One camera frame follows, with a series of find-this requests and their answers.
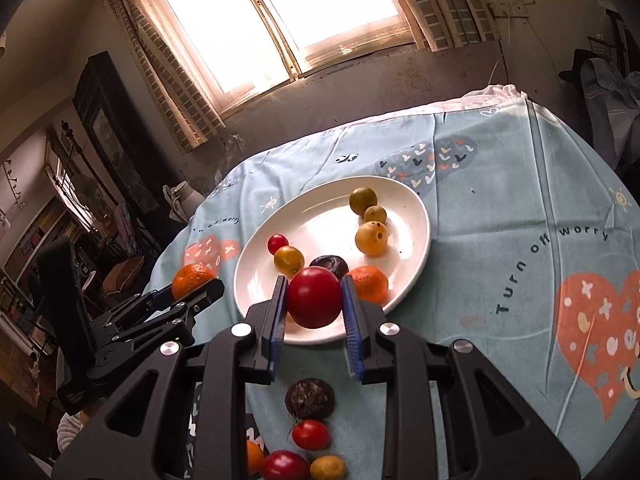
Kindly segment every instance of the white kettle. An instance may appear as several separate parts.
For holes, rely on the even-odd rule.
[[[169,218],[177,222],[187,224],[196,213],[198,206],[204,202],[204,197],[193,189],[186,180],[174,188],[164,186],[162,191],[171,206]]]

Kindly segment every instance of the dark purple fruit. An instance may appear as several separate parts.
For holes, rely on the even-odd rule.
[[[347,262],[345,262],[340,256],[334,256],[333,254],[328,256],[318,256],[309,264],[309,267],[324,267],[334,273],[335,277],[339,280],[349,272]]]
[[[334,389],[322,379],[302,379],[288,389],[284,404],[295,418],[323,420],[334,410]]]

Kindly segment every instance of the window mullion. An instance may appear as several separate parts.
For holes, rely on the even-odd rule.
[[[264,0],[251,0],[251,2],[254,4],[255,10],[258,12],[260,19],[269,32],[269,35],[280,54],[280,59],[289,74],[290,80],[295,81],[300,74],[302,74],[302,70],[300,69],[289,43],[284,37],[282,30],[274,19],[273,13],[265,4]]]

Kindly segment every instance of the plate rim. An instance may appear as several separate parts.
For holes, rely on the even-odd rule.
[[[276,209],[276,211],[274,211],[268,218],[265,218],[264,221],[254,231],[254,233],[249,237],[249,239],[247,240],[247,242],[244,245],[244,247],[242,247],[242,252],[240,253],[240,256],[238,257],[238,263],[236,264],[236,268],[234,269],[234,284],[233,284],[234,303],[236,304],[236,310],[238,311],[238,313],[240,314],[240,316],[243,319],[246,316],[240,310],[240,305],[238,304],[238,300],[237,300],[237,296],[238,295],[236,294],[236,289],[237,289],[236,285],[237,285],[237,280],[238,280],[238,267],[240,267],[240,261],[242,260],[242,256],[244,255],[244,250],[249,246],[249,244],[254,239],[255,235],[258,234],[258,231],[262,228],[262,226],[264,224],[266,224],[271,219],[271,217],[273,217],[274,214],[276,214],[278,211],[280,211],[281,209],[283,209],[284,207],[289,205],[294,200],[302,197],[306,193],[310,193],[310,192],[318,189],[319,187],[328,186],[330,184],[335,184],[336,182],[340,182],[340,181],[343,181],[343,180],[356,180],[356,179],[360,179],[360,178],[381,179],[381,180],[385,180],[385,181],[395,182],[399,186],[403,186],[409,192],[414,194],[414,197],[420,203],[420,206],[422,207],[422,212],[424,213],[424,217],[426,218],[426,221],[427,221],[427,243],[424,246],[424,251],[423,251],[422,256],[421,256],[420,264],[416,267],[414,273],[411,275],[411,279],[409,280],[408,285],[391,302],[389,302],[387,305],[385,305],[385,307],[383,308],[383,312],[385,314],[388,314],[393,309],[395,309],[396,306],[398,306],[398,303],[400,303],[400,301],[404,300],[404,298],[409,293],[409,291],[414,287],[415,282],[418,280],[418,277],[421,275],[422,271],[424,270],[424,266],[427,263],[427,257],[429,256],[429,252],[431,250],[431,219],[429,217],[429,212],[427,211],[427,207],[424,205],[424,202],[421,200],[420,196],[413,189],[411,189],[409,186],[407,186],[406,184],[404,184],[404,183],[402,183],[402,182],[400,182],[398,180],[395,180],[393,178],[388,178],[386,176],[379,176],[379,175],[352,175],[352,176],[346,176],[346,177],[342,177],[342,178],[337,178],[335,180],[331,180],[329,182],[325,182],[323,184],[319,184],[318,186],[314,186],[311,189],[307,189],[304,193],[300,193],[300,194],[296,195],[291,200],[289,200],[288,202],[285,202],[281,207]],[[326,343],[331,343],[331,342],[334,342],[334,341],[338,341],[338,340],[344,339],[345,336],[346,336],[346,332],[343,329],[342,333],[338,334],[338,335],[320,336],[319,338],[316,338],[316,339],[313,339],[313,340],[291,341],[291,340],[287,340],[287,334],[285,332],[284,343],[289,344],[289,345],[293,345],[293,346],[314,346],[314,345],[320,345],[320,344],[326,344]]]

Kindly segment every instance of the metal bolt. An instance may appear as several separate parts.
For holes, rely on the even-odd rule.
[[[380,330],[380,332],[382,332],[384,335],[396,335],[398,332],[400,332],[400,327],[395,323],[391,323],[388,321],[380,325],[380,328],[378,330]]]
[[[162,343],[160,353],[162,355],[173,355],[180,349],[180,345],[175,341],[167,341]]]
[[[231,333],[236,337],[244,337],[251,333],[251,325],[248,323],[236,323],[231,327]]]
[[[466,339],[458,339],[454,341],[453,349],[461,354],[469,354],[474,349],[474,345]]]

